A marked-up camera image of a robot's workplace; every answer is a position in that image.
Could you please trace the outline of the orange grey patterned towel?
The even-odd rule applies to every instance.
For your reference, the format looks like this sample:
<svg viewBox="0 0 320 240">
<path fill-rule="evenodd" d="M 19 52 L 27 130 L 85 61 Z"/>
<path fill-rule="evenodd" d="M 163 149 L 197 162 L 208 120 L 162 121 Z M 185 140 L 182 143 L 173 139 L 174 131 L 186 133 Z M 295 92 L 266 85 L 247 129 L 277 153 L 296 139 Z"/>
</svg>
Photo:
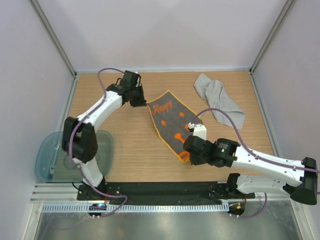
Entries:
<svg viewBox="0 0 320 240">
<path fill-rule="evenodd" d="M 183 149 L 183 144 L 191 133 L 188 124 L 202 124 L 202 119 L 196 117 L 197 114 L 170 90 L 149 101 L 147 108 L 159 138 L 180 161 L 188 162 L 190 154 Z"/>
</svg>

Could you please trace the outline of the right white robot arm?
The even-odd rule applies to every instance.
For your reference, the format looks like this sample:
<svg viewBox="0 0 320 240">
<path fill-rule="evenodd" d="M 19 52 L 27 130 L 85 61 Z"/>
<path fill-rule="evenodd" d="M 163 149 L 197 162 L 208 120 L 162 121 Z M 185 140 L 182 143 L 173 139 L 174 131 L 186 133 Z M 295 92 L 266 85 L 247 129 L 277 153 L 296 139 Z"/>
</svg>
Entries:
<svg viewBox="0 0 320 240">
<path fill-rule="evenodd" d="M 318 201 L 318 169 L 315 159 L 290 160 L 254 151 L 236 141 L 219 138 L 215 142 L 190 135 L 183 144 L 192 165 L 208 164 L 218 168 L 254 170 L 266 175 L 249 179 L 238 176 L 225 185 L 231 198 L 253 192 L 278 193 L 301 204 L 316 205 Z"/>
</svg>

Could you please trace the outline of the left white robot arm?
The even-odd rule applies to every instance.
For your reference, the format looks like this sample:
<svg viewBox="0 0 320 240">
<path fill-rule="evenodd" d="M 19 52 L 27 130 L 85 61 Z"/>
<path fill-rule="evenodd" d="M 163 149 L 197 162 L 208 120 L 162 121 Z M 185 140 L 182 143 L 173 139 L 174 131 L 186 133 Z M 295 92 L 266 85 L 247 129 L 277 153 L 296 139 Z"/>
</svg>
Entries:
<svg viewBox="0 0 320 240">
<path fill-rule="evenodd" d="M 69 116 L 65 119 L 61 143 L 62 149 L 69 157 L 71 167 L 80 170 L 84 184 L 89 186 L 88 194 L 95 200 L 101 200 L 106 194 L 105 177 L 99 170 L 96 160 L 98 128 L 125 103 L 134 108 L 147 105 L 141 75 L 138 72 L 111 68 L 111 71 L 120 72 L 122 76 L 115 83 L 105 87 L 101 73 L 107 70 L 103 68 L 97 73 L 103 90 L 102 97 L 78 117 Z"/>
</svg>

